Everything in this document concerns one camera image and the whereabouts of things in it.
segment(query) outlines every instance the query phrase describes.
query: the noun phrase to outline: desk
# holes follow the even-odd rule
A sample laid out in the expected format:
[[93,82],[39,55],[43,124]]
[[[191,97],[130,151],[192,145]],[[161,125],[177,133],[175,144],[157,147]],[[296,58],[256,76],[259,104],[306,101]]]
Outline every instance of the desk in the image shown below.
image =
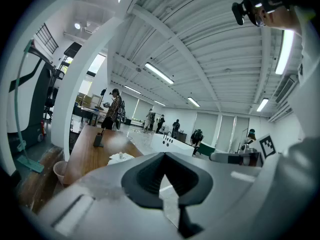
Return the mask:
[[119,152],[127,153],[133,157],[143,154],[121,131],[105,130],[101,143],[104,147],[94,147],[94,140],[101,128],[86,125],[77,139],[65,170],[63,184],[68,186],[87,173],[104,167],[109,157]]
[[176,139],[177,139],[178,141],[182,142],[182,143],[186,143],[187,134],[178,131],[178,134],[177,134],[177,136],[176,136]]
[[207,144],[207,143],[204,143],[204,142],[201,142],[200,144],[200,147],[198,148],[198,152],[202,155],[205,155],[205,156],[208,156],[210,157],[210,155],[215,152],[216,148]]
[[75,107],[73,107],[72,114],[81,117],[81,123],[83,122],[84,118],[88,119],[89,125],[91,124],[91,122],[94,118],[94,115],[95,115],[96,118],[95,118],[94,126],[97,125],[99,111],[95,111],[95,110],[88,108],[88,107],[75,106]]

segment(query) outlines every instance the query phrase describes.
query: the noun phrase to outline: floor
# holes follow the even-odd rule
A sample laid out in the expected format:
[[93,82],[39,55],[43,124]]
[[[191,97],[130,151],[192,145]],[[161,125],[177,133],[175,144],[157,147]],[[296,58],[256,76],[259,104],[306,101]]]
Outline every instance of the floor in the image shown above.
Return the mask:
[[[46,120],[44,122],[44,130],[46,132],[46,137],[36,145],[33,145],[26,149],[26,153],[29,159],[33,161],[40,161],[45,153],[47,153],[54,145],[51,143],[51,121]],[[19,184],[22,184],[24,179],[26,179],[30,173],[30,169],[20,162],[17,161],[20,155],[23,155],[23,152],[16,153],[13,155],[13,162],[21,175],[21,181]]]
[[[79,127],[81,129],[87,124],[86,120],[83,119],[81,122],[81,117],[72,115],[72,124],[74,127]],[[46,139],[44,139],[41,143],[30,147],[27,150],[29,157],[32,160],[38,161],[41,159],[42,155],[47,152],[50,148],[53,147],[51,144],[51,122],[47,120],[44,124],[44,128],[47,133]],[[125,125],[121,124],[120,131],[125,133],[126,136],[131,140],[131,142],[144,154],[149,155],[154,153],[155,151],[151,148],[151,141],[153,138],[154,132],[143,132],[143,128],[134,125]],[[18,171],[20,172],[22,179],[25,179],[30,170],[16,161],[16,158],[19,156],[15,156],[14,162]],[[199,159],[209,160],[209,158],[205,155],[196,154],[195,157]],[[63,190],[63,186],[58,182],[56,184],[55,190],[53,192],[53,196],[58,194]],[[171,183],[168,181],[167,177],[164,176],[160,186],[159,198],[161,198],[164,202],[163,212],[165,217],[170,220],[176,227],[178,227],[179,223],[179,215],[180,210],[178,209],[178,195],[172,187]]]

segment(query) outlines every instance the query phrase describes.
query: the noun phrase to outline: fluorescent light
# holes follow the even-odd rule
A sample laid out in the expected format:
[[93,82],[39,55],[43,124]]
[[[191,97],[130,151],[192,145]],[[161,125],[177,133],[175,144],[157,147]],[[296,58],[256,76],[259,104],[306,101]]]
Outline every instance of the fluorescent light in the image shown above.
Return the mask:
[[145,66],[150,69],[152,72],[156,73],[159,77],[166,80],[169,84],[173,84],[174,81],[172,81],[169,77],[167,77],[164,73],[162,73],[159,69],[157,69],[155,66],[151,65],[150,63],[146,63]]
[[265,105],[268,103],[269,99],[268,98],[264,98],[260,104],[260,106],[258,107],[258,109],[256,110],[257,112],[260,112],[264,107]]
[[162,105],[162,106],[166,106],[165,104],[162,104],[162,103],[159,102],[159,101],[154,100],[154,102],[156,102],[156,103],[158,103],[158,104],[160,104],[160,105]]
[[124,86],[125,88],[128,88],[129,90],[131,90],[131,91],[134,91],[134,92],[136,92],[136,93],[138,93],[138,94],[141,94],[141,92],[140,91],[137,91],[137,90],[135,90],[135,89],[132,89],[131,87],[129,87],[129,86]]
[[200,107],[200,105],[198,103],[196,103],[193,98],[188,97],[188,100],[191,101],[196,107]]
[[278,75],[282,75],[291,51],[292,43],[294,41],[294,35],[295,33],[291,30],[285,30],[284,35],[283,35],[283,40],[282,40],[282,47],[281,47],[281,53],[280,53],[280,58],[278,60],[278,64],[275,69],[275,73]]

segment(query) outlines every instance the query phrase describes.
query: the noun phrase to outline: chair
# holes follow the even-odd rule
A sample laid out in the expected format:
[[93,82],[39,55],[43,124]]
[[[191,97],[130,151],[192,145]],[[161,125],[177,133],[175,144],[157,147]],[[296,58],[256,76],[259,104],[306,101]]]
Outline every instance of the chair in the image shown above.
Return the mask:
[[60,82],[63,80],[64,76],[65,76],[65,73],[61,70],[55,69],[52,72],[52,77],[50,79],[49,88],[46,93],[46,100],[45,100],[44,110],[43,110],[43,113],[45,113],[45,116],[43,119],[45,120],[47,119],[47,114],[50,116],[49,120],[52,120],[53,112],[50,110],[50,108],[53,108],[53,106],[55,105]]

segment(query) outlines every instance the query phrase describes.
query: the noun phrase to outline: air conditioner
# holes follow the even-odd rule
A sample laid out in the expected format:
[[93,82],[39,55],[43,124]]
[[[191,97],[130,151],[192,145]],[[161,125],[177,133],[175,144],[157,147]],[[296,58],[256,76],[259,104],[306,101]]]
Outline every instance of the air conditioner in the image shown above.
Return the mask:
[[289,79],[286,81],[284,87],[280,91],[279,95],[275,99],[275,102],[277,104],[281,104],[283,100],[285,100],[286,97],[291,93],[293,88],[296,86],[298,82],[297,76],[292,74],[290,75]]
[[96,24],[90,24],[87,27],[84,28],[84,31],[89,33],[89,34],[93,34],[94,32],[96,32],[100,27],[97,26]]

